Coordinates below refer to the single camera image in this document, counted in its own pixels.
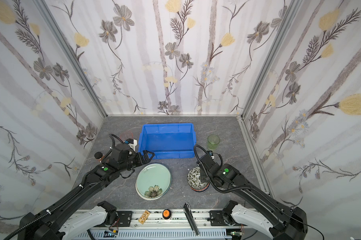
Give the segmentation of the black white patterned bowl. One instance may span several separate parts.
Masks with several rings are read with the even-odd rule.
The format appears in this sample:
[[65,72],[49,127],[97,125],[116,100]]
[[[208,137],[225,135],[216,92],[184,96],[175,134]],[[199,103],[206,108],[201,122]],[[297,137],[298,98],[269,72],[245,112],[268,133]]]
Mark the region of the black white patterned bowl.
[[192,168],[187,174],[187,182],[191,189],[195,192],[205,192],[209,183],[203,183],[201,181],[200,167]]

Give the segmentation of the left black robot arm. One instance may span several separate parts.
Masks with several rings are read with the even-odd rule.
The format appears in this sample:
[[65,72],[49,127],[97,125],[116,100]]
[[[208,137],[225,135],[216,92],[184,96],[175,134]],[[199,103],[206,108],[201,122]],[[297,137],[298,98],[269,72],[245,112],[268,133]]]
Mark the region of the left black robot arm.
[[78,186],[38,214],[24,216],[19,228],[5,239],[17,236],[19,240],[62,240],[68,234],[61,228],[87,200],[118,179],[122,172],[133,173],[136,167],[150,163],[154,156],[155,153],[147,150],[135,152],[126,143],[111,147],[101,163],[87,172]]

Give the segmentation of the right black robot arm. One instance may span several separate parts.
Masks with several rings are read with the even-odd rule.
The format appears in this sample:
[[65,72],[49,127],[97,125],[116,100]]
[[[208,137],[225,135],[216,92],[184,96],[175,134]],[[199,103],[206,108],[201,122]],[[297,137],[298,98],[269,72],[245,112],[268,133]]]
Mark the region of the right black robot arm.
[[201,177],[221,194],[233,193],[253,210],[230,201],[223,209],[228,223],[251,227],[272,240],[303,240],[308,233],[306,213],[273,199],[270,195],[252,184],[243,174],[230,164],[219,165],[208,154],[197,158]]

